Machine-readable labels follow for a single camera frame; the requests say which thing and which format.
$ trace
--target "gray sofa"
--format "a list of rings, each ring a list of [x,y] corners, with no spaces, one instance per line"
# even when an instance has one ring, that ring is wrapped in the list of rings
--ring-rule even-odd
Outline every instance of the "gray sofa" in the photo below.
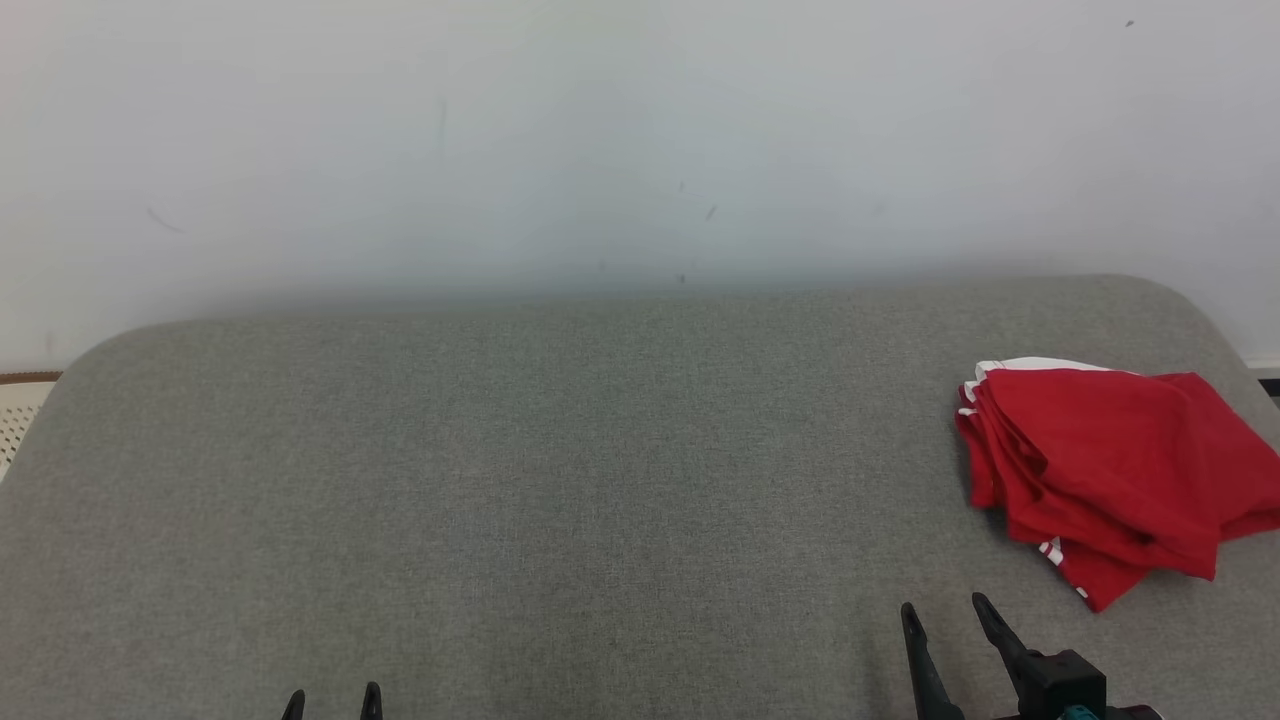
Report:
[[[914,717],[914,602],[972,719],[982,591],[1114,705],[1280,716],[1280,534],[1102,615],[966,505],[982,359],[1194,370],[1172,291],[1082,277],[148,328],[81,359],[0,484],[0,707],[27,717]]]

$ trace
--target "gray fabric surface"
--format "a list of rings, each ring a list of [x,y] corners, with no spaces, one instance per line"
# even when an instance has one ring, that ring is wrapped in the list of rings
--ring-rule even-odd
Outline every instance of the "gray fabric surface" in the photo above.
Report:
[[[1194,370],[1280,413],[1181,296],[1120,277],[568,302],[129,333],[0,484],[0,707],[31,717],[914,717],[915,603],[969,717],[1014,712],[969,593],[1116,703],[1275,717],[1280,534],[1092,615],[965,502],[980,359]]]

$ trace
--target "folded red garment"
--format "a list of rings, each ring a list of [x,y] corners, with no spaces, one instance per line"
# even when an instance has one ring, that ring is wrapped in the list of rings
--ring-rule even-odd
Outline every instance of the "folded red garment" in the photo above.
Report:
[[[1280,456],[1196,374],[992,369],[972,393],[972,502],[1094,611],[1153,568],[1212,579],[1221,541],[1280,528]]]

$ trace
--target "black plastic mount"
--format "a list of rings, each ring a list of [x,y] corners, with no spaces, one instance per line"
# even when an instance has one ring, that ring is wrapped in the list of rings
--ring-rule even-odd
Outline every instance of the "black plastic mount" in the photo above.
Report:
[[[982,593],[973,593],[973,609],[987,641],[1000,651],[1005,670],[1018,693],[1018,720],[1059,720],[1068,715],[1098,720],[1146,720],[1160,715],[1146,706],[1116,708],[1107,706],[1107,678],[1074,650],[1043,655],[1028,650]],[[929,657],[924,625],[910,602],[902,605],[902,635],[911,669],[918,720],[964,720],[964,712],[951,703],[942,678]]]

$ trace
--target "white wall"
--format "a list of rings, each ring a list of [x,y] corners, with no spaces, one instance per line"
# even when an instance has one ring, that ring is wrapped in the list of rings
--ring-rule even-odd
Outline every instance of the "white wall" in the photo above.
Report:
[[[1268,0],[0,0],[0,369],[253,307],[1091,270],[1280,365],[1277,28]]]

